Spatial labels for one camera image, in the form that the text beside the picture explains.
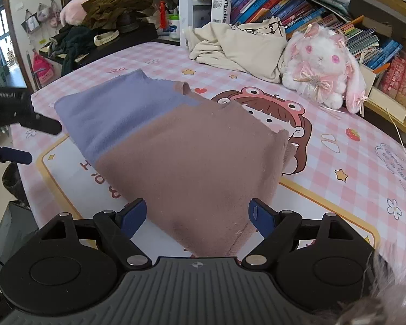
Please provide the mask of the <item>row of colourful books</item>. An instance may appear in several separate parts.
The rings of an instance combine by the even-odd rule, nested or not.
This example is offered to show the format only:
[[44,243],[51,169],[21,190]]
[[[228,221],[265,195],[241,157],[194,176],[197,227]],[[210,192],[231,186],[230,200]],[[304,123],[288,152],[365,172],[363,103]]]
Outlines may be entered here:
[[279,18],[287,39],[314,23],[343,34],[357,61],[377,73],[403,50],[403,44],[392,38],[390,26],[363,15],[351,18],[328,0],[232,0],[231,24],[263,22],[272,17]]

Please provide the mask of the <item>cream beige garment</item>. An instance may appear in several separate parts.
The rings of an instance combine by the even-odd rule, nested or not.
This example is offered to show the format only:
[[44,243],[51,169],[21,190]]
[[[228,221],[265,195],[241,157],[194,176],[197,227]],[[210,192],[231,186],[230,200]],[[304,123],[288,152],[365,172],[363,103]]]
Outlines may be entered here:
[[287,45],[279,18],[261,23],[221,24],[182,30],[189,57],[198,63],[249,73],[266,82],[279,83],[279,60]]

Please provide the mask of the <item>pink backpack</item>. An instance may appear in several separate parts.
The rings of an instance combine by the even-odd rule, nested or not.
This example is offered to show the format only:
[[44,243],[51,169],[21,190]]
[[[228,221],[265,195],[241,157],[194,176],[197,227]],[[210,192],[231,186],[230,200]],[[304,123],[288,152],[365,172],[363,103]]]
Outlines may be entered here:
[[34,51],[33,69],[42,86],[49,84],[55,76],[54,67],[37,51]]

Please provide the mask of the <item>wooden white bookshelf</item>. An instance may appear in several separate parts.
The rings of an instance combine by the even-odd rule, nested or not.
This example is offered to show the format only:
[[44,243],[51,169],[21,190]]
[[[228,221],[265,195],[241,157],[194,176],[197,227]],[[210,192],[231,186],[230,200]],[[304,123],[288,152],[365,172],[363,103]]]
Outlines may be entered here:
[[[366,119],[384,131],[394,121],[406,134],[406,2],[403,0],[230,0],[231,24],[275,17],[286,37],[313,23],[345,33],[351,53],[381,80],[367,87]],[[179,0],[180,25],[202,27],[211,20],[212,0]]]

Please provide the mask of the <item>white pink bunny plush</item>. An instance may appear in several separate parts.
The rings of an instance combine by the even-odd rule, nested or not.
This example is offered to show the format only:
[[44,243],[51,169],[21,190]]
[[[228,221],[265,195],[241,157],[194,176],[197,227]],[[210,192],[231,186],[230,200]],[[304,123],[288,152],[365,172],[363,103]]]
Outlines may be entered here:
[[362,112],[367,85],[343,34],[314,23],[289,39],[279,69],[282,84],[329,109]]

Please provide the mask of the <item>purple and brown sweater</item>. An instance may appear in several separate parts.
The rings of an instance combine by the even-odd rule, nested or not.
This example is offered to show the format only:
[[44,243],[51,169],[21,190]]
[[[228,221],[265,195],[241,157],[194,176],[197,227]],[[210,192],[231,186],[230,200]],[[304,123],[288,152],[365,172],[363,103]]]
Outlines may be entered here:
[[184,82],[142,70],[55,103],[84,158],[149,220],[197,257],[235,255],[253,233],[248,204],[274,197],[295,155],[237,102],[216,103]]

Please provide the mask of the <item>red book box set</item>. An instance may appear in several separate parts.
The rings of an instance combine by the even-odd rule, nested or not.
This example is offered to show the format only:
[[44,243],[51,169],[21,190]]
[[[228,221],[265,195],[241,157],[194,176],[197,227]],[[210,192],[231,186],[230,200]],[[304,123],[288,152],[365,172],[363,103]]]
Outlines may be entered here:
[[378,89],[406,108],[406,51],[391,61]]

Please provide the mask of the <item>white Garbllet book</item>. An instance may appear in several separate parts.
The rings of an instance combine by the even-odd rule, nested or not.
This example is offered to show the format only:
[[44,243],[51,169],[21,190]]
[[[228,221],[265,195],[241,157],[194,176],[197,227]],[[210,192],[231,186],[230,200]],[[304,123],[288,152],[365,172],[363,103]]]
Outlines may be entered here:
[[230,24],[232,0],[212,0],[210,21],[212,23]]

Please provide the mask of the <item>pile of dark clothes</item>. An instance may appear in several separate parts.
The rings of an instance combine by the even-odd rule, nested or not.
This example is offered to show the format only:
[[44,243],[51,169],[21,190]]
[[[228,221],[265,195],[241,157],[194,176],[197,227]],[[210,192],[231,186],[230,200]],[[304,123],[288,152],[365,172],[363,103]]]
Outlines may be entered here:
[[61,74],[158,37],[147,12],[153,0],[72,0],[60,12],[62,28],[52,37],[49,58],[64,55]]

